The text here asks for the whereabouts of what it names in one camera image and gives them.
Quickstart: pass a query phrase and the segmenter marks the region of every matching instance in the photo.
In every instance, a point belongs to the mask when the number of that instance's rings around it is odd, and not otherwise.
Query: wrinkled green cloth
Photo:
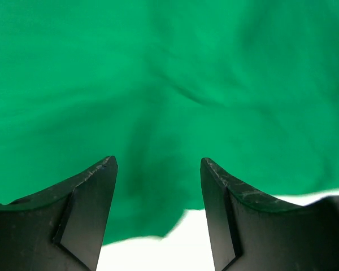
[[[0,203],[107,155],[105,243],[203,208],[202,157],[270,194],[339,187],[339,1],[0,0]]]

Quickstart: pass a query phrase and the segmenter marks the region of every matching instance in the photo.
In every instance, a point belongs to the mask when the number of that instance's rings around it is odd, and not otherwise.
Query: green towel
[[[202,157],[339,187],[339,0],[0,0],[0,203],[107,155],[105,243],[203,208]]]

